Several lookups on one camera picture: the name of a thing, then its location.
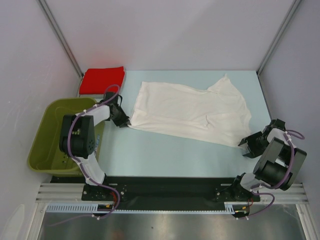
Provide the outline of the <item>white t shirt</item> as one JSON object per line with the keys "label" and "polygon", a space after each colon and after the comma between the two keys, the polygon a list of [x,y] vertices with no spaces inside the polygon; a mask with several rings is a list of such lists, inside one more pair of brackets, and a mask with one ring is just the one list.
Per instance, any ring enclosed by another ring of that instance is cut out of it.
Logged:
{"label": "white t shirt", "polygon": [[224,75],[206,90],[142,82],[130,127],[236,148],[251,134],[251,118],[243,95]]}

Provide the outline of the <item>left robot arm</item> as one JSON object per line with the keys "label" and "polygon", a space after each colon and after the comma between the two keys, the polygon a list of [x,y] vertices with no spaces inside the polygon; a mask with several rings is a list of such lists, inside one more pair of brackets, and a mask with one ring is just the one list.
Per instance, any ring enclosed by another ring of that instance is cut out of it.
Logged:
{"label": "left robot arm", "polygon": [[80,113],[63,116],[59,149],[70,157],[84,175],[85,182],[94,186],[93,194],[100,200],[110,196],[111,188],[104,184],[105,173],[98,164],[95,127],[112,121],[119,128],[129,127],[130,118],[122,109],[123,97],[115,92],[104,94],[103,100]]}

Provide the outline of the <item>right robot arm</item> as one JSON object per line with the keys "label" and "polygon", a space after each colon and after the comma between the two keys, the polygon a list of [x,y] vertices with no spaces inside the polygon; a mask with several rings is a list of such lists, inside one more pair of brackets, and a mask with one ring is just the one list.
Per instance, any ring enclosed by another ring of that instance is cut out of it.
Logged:
{"label": "right robot arm", "polygon": [[239,142],[240,147],[246,145],[244,157],[259,160],[252,173],[243,173],[235,178],[230,188],[235,200],[242,201],[261,188],[286,191],[294,183],[307,153],[298,148],[292,138],[304,140],[305,137],[287,129],[285,124],[283,120],[273,119],[262,131]]}

